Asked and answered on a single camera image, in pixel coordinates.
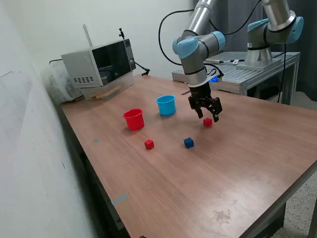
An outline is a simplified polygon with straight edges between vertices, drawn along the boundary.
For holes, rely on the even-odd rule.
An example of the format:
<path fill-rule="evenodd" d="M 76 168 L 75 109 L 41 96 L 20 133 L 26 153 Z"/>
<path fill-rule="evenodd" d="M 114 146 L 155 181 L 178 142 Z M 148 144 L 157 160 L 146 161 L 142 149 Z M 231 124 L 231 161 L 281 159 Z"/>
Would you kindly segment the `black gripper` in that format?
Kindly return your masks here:
<path fill-rule="evenodd" d="M 195 110 L 198 117 L 203 117 L 203 112 L 198 99 L 211 99 L 211 88 L 209 83 L 205 83 L 199 87 L 189 87 L 191 95 L 189 96 L 189 104 L 191 109 Z M 219 97 L 212 98 L 211 104 L 207 109 L 212 113 L 213 121 L 219 121 L 219 114 L 222 112 L 222 105 Z"/>

